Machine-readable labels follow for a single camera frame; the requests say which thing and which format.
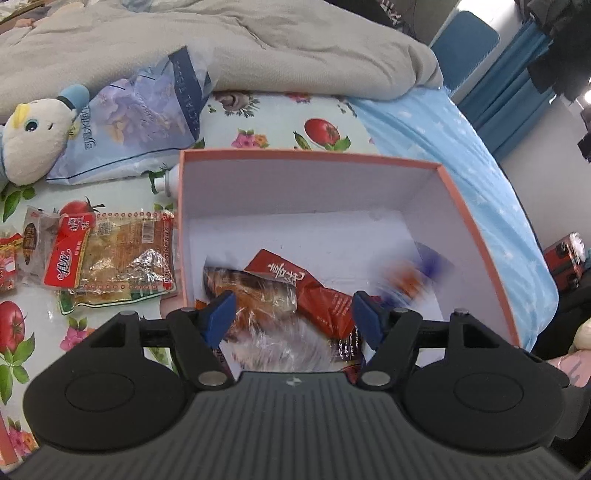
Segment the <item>white wall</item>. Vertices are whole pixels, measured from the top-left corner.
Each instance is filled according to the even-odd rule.
[[[543,248],[573,231],[591,247],[591,164],[577,147],[585,133],[581,118],[556,99],[501,163]]]

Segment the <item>pastry package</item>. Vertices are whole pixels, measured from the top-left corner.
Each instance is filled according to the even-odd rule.
[[[176,289],[170,212],[83,213],[62,220],[44,279],[60,310],[132,303]]]
[[[18,262],[23,283],[43,283],[59,224],[59,213],[27,207],[22,225],[22,250]]]
[[[352,297],[323,287],[307,270],[264,249],[245,270],[292,284],[297,292],[298,312],[328,338],[347,339],[353,332]]]
[[[203,284],[210,300],[226,290],[236,294],[236,320],[228,330],[230,337],[240,331],[257,332],[273,327],[285,315],[296,312],[296,289],[284,281],[205,266]]]

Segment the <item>comforter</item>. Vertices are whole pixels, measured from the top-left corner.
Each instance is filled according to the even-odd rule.
[[[218,90],[386,100],[443,80],[425,45],[321,0],[181,0],[150,12],[101,0],[15,30],[0,35],[0,122],[18,103],[72,83],[96,93],[183,45],[213,50]]]

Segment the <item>toy eye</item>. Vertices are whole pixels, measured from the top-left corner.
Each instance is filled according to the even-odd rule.
[[[27,124],[25,125],[25,130],[27,132],[34,132],[35,130],[37,130],[37,126],[38,126],[37,120],[29,120],[27,122]]]

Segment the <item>yellow beak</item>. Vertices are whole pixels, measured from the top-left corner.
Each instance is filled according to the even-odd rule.
[[[12,114],[12,126],[14,128],[20,128],[29,116],[31,107],[28,103],[19,103],[16,110]]]

